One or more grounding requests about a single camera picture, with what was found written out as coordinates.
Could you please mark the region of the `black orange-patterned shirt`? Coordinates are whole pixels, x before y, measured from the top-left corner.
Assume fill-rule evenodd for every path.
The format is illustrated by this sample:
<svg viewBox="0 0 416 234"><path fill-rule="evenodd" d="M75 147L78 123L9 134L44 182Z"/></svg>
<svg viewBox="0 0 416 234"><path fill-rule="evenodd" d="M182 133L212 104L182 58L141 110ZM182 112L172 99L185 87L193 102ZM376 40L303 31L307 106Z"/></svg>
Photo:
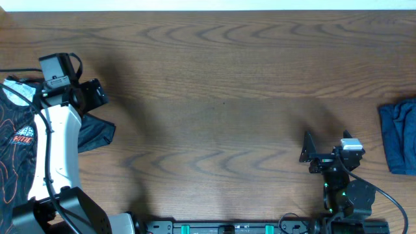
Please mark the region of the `black orange-patterned shirt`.
<svg viewBox="0 0 416 234"><path fill-rule="evenodd" d="M37 153L35 112L12 92L1 89L1 233L16 233L12 210L26 203ZM82 117L78 151L109 145L116 126L90 114Z"/></svg>

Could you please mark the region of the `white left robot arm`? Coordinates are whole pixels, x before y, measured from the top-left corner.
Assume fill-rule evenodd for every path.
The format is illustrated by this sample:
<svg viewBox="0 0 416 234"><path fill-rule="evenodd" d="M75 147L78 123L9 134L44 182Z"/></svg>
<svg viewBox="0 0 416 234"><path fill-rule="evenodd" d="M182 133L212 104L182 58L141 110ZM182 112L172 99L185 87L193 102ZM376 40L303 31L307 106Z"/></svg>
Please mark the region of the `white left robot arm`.
<svg viewBox="0 0 416 234"><path fill-rule="evenodd" d="M81 94L88 110L108 102L97 79L78 87L48 90L41 85L28 100L8 91L34 111L37 134L36 170L26 203L13 209L12 224L19 233L135 233L130 213L108 216L87 196L79 179L79 133L83 113L72 104L52 103L60 94Z"/></svg>

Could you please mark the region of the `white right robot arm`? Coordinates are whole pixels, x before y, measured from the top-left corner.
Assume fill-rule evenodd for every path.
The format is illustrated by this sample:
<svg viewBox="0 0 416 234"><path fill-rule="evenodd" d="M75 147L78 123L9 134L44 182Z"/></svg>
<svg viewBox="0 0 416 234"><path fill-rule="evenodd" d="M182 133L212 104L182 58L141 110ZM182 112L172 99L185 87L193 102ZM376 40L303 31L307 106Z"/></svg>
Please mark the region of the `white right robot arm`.
<svg viewBox="0 0 416 234"><path fill-rule="evenodd" d="M365 232L364 220L372 214L376 191L365 182L350 178L363 154L361 142L348 131L343 132L340 144L330 153L319 153L311 133L305 132L299 161L309 163L311 174L323 176L324 208L329 211L309 223L308 233Z"/></svg>

